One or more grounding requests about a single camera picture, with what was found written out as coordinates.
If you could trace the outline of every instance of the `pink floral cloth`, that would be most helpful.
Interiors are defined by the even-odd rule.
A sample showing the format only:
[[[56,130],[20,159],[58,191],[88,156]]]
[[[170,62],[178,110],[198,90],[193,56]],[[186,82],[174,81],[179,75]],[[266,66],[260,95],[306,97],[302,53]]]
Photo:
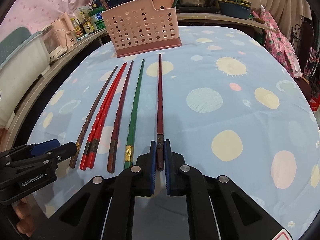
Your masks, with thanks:
[[[91,0],[16,0],[0,25],[0,41],[18,27],[26,27],[31,34],[52,23],[64,12],[73,11]]]
[[[279,27],[271,14],[267,10],[264,13],[261,13],[261,17],[255,12],[252,12],[252,14],[254,17],[265,20],[268,27],[277,31],[276,33],[267,31],[265,49],[279,61],[292,77],[302,77],[299,60],[293,47],[286,36],[280,32]]]

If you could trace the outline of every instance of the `white sticker with red border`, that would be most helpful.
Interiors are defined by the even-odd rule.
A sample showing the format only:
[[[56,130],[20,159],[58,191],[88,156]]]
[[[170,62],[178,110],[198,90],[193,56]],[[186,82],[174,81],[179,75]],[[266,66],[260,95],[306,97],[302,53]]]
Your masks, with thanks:
[[[282,229],[272,240],[292,240],[287,230]]]

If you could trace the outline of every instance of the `basket base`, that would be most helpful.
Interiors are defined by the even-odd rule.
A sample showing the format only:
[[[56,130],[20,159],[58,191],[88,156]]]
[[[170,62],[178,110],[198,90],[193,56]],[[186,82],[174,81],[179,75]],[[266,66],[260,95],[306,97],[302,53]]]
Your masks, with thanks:
[[[124,49],[117,49],[117,57],[125,57],[134,54],[140,54],[158,49],[169,49],[181,46],[180,38],[168,39],[164,41],[155,41]]]

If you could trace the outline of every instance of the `glass bottle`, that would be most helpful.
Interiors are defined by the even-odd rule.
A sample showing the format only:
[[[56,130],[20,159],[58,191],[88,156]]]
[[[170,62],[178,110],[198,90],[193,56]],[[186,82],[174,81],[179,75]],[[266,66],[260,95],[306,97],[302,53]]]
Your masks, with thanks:
[[[85,17],[84,13],[80,13],[82,16],[82,26],[85,30],[85,33],[89,34],[89,33],[93,33],[94,29],[92,27],[91,22]]]
[[[73,27],[75,28],[74,33],[75,33],[76,39],[82,37],[83,32],[80,28],[80,25],[76,22],[76,20],[74,18],[71,18],[70,20],[72,22]]]

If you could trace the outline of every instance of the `perforated basket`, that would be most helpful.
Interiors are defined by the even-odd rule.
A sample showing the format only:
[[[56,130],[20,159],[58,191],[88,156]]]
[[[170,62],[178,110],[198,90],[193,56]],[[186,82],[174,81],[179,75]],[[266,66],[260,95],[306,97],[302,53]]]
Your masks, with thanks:
[[[181,46],[173,0],[133,0],[103,12],[117,57]]]

